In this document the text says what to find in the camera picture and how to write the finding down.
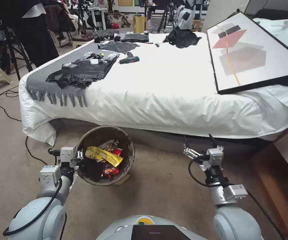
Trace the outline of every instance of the framed painting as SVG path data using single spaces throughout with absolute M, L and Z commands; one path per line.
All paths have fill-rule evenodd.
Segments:
M 288 81 L 288 47 L 244 13 L 207 29 L 207 36 L 219 94 Z

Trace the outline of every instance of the tripod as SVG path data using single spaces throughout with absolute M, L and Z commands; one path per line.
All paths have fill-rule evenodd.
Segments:
M 164 21 L 164 28 L 163 29 L 166 28 L 168 11 L 170 12 L 170 18 L 172 19 L 173 28 L 175 28 L 175 26 L 174 26 L 174 10 L 175 10 L 175 7 L 176 7 L 176 3 L 169 2 L 168 4 L 166 4 L 165 10 L 164 10 L 161 22 L 160 22 L 160 25 L 158 26 L 158 29 L 157 29 L 157 33 L 160 33 L 160 31 L 162 29 L 163 21 Z
M 77 30 L 77 34 L 79 35 L 79 32 L 80 32 L 80 19 L 82 19 L 82 23 L 83 23 L 83 30 L 84 30 L 84 33 L 86 34 L 86 22 L 85 22 L 85 19 L 84 19 L 84 11 L 86 12 L 86 14 L 88 15 L 88 17 L 90 17 L 89 13 L 88 13 L 88 6 L 84 6 L 84 0 L 79 0 L 78 2 L 78 10 L 77 10 L 77 14 L 78 14 L 78 30 Z

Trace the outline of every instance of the yellow snack wrapper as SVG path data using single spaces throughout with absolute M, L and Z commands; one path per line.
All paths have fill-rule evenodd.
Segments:
M 94 146 L 90 146 L 87 148 L 85 156 L 87 158 L 96 159 L 97 162 L 100 162 L 102 161 L 102 159 L 105 159 L 114 167 L 117 167 L 123 160 L 122 157 L 117 156 L 116 154 L 113 154 L 111 152 L 105 151 L 101 148 Z

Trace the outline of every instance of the red snack wrapper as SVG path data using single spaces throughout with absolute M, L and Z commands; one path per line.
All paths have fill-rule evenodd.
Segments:
M 111 177 L 112 174 L 117 174 L 119 173 L 118 168 L 106 168 L 105 170 L 103 170 L 103 175 L 108 176 L 109 178 Z
M 116 154 L 117 156 L 120 156 L 122 151 L 123 150 L 121 148 L 114 148 L 110 152 L 113 153 L 113 154 Z

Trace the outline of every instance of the power drill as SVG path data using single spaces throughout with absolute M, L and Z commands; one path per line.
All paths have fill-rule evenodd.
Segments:
M 119 60 L 119 64 L 138 62 L 139 57 L 134 57 L 131 52 L 127 53 L 127 58 Z

